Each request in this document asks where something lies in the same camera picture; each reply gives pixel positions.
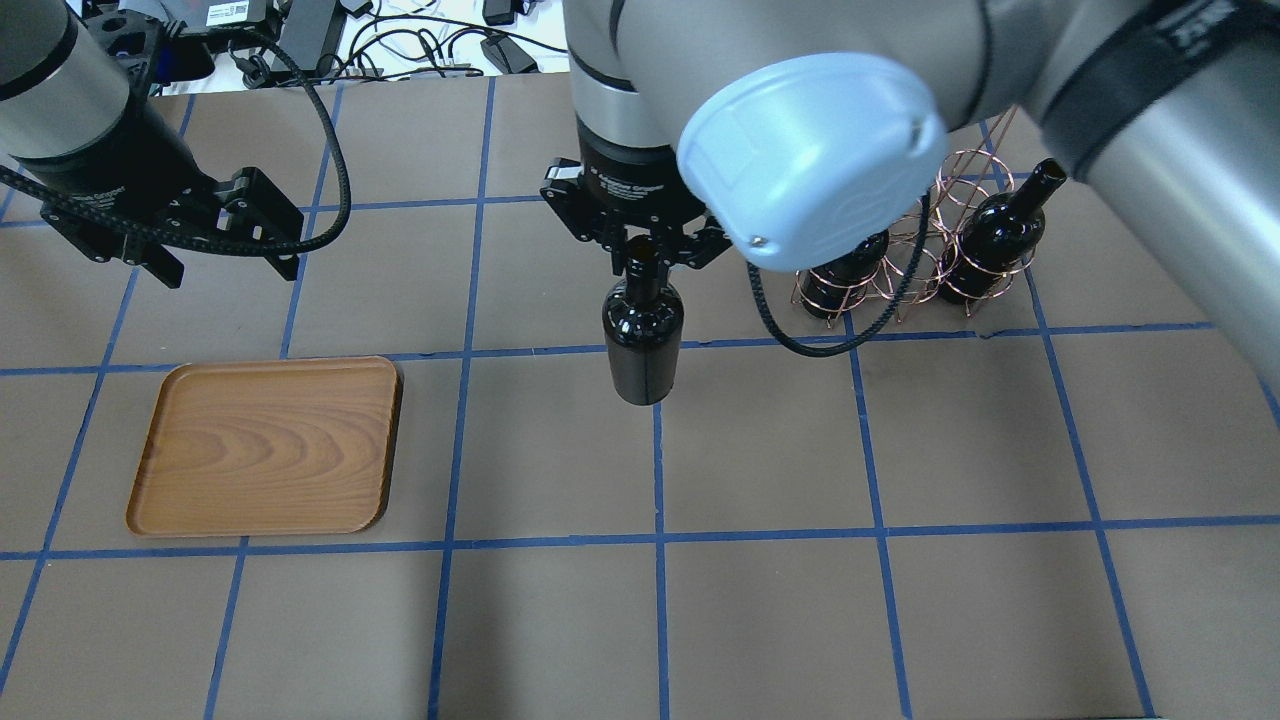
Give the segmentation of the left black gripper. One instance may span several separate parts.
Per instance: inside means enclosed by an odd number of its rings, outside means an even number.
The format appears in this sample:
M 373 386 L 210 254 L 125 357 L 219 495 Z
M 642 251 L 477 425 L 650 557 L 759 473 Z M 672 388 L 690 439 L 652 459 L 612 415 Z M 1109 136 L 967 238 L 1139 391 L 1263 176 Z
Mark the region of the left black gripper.
M 184 265 L 163 245 L 132 240 L 123 231 L 44 202 L 41 218 L 93 263 L 119 259 L 142 266 L 168 288 L 180 287 Z M 137 219 L 160 231 L 207 237 L 223 231 L 230 238 L 261 247 L 301 241 L 303 215 L 256 167 L 242 168 L 225 182 L 182 190 L 168 205 Z

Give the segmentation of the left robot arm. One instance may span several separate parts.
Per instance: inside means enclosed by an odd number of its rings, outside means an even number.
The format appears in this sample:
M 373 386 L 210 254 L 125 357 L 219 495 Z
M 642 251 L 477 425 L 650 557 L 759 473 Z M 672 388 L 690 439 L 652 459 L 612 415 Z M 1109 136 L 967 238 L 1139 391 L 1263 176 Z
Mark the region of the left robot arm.
M 3 151 L 63 197 L 152 229 L 221 232 L 293 281 L 300 209 L 259 168 L 228 181 L 204 173 L 148 102 L 154 83 L 212 69 L 184 32 L 129 9 L 83 19 L 59 1 L 5 1 Z

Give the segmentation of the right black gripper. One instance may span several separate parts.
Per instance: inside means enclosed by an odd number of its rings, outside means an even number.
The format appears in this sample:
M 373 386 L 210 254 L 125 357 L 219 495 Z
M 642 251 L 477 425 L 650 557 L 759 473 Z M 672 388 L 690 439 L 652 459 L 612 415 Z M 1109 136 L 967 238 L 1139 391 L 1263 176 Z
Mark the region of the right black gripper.
M 701 269 L 731 247 L 685 184 L 669 145 L 634 147 L 580 135 L 579 147 L 579 160 L 552 161 L 540 196 L 577 241 L 605 249 L 614 277 L 627 277 L 632 265 L 636 237 L 625 234 L 627 227 L 653 237 L 668 268 Z

